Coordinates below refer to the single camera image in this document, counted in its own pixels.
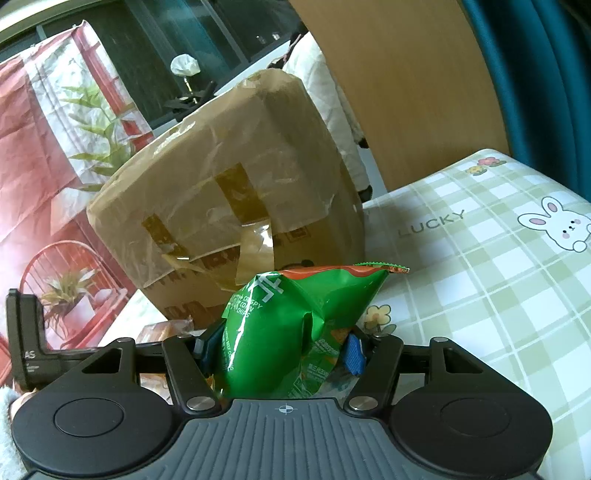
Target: crosshair symbol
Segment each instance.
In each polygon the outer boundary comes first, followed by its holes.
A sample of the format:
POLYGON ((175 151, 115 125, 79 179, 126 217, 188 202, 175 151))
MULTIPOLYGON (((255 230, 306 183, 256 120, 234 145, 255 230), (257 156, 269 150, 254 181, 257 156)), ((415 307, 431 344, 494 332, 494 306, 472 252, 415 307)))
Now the crosshair symbol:
POLYGON ((297 410, 297 408, 292 407, 291 405, 288 405, 287 403, 285 405, 282 405, 279 408, 276 408, 276 410, 279 410, 281 413, 287 415, 288 413, 293 412, 294 410, 297 410))

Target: rabbit ear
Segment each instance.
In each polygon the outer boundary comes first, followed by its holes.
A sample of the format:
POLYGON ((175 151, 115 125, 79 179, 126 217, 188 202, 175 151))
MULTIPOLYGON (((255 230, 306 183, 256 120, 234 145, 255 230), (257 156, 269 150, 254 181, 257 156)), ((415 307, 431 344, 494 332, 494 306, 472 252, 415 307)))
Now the rabbit ear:
POLYGON ((552 197, 544 197, 542 199, 542 208, 550 216, 563 211, 562 204, 552 197))
POLYGON ((517 217, 517 221, 521 225, 531 228, 532 230, 547 230, 548 220, 550 220, 548 217, 536 213, 524 213, 517 217))

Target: window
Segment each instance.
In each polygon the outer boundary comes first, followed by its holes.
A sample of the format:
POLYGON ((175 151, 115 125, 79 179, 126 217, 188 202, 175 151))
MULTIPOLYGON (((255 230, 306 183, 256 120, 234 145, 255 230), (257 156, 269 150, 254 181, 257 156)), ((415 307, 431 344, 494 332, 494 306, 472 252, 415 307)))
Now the window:
POLYGON ((288 0, 103 0, 49 20, 8 45, 0 61, 86 20, 140 111, 156 128, 173 118, 165 107, 183 92, 170 62, 188 53, 201 73, 196 90, 219 86, 289 39, 299 17, 288 0))

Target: green chip bag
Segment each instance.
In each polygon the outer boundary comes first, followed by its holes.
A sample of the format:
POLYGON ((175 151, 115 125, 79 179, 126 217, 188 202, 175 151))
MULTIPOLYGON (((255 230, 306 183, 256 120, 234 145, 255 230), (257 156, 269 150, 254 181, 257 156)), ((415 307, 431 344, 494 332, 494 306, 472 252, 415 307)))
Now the green chip bag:
POLYGON ((308 398, 336 365, 351 328, 391 264, 310 267, 257 275, 226 319, 215 385, 225 398, 308 398))

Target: black circular disc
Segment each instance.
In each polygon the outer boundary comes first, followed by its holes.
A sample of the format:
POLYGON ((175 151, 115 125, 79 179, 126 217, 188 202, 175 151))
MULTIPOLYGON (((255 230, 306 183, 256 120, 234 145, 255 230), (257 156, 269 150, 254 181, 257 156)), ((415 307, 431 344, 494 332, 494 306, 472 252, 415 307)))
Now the black circular disc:
POLYGON ((170 406, 133 385, 100 393, 47 391, 27 401, 12 437, 31 466, 63 477, 102 477, 152 459, 174 433, 170 406))
POLYGON ((425 387, 398 402, 389 426, 417 463, 467 479, 513 478, 537 468, 552 436, 550 416, 525 393, 466 398, 425 387))

